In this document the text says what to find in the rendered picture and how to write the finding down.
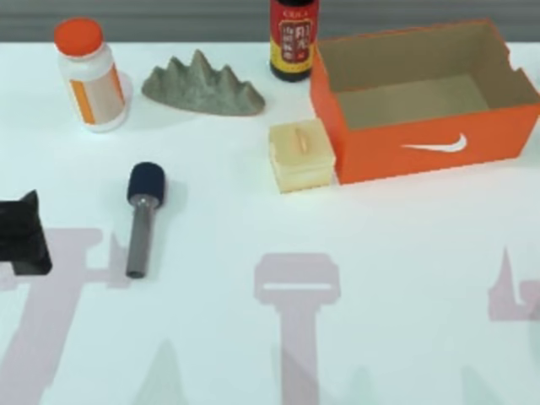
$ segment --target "orange shoe box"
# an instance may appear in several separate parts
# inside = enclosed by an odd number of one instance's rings
[[[489,20],[319,40],[310,97],[342,184],[515,158],[540,113]]]

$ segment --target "tabletop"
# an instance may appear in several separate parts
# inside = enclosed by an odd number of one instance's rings
[[[1,44],[0,199],[36,189],[54,268],[0,280],[8,405],[536,405],[540,128],[519,159],[281,195],[271,125],[313,117],[267,44],[111,44],[130,115],[78,123],[53,44]],[[540,45],[510,44],[540,80]],[[267,100],[174,111],[141,85],[201,49]],[[129,172],[165,169],[146,279]]]

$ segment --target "pill bottle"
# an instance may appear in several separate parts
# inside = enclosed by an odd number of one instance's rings
[[[270,69],[277,78],[309,78],[318,28],[319,0],[270,0]]]
[[[127,103],[100,25],[92,19],[68,19],[55,28],[54,41],[60,72],[84,125],[93,132],[120,126]]]

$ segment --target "small cream-colored box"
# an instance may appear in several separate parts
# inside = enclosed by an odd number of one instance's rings
[[[321,120],[273,126],[268,140],[282,193],[330,185],[336,156]]]

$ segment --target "gray wall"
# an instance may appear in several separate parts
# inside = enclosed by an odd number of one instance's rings
[[[267,41],[269,0],[0,0],[0,41],[50,41],[73,15],[108,41]],[[321,37],[490,17],[508,41],[540,41],[540,0],[321,0]]]

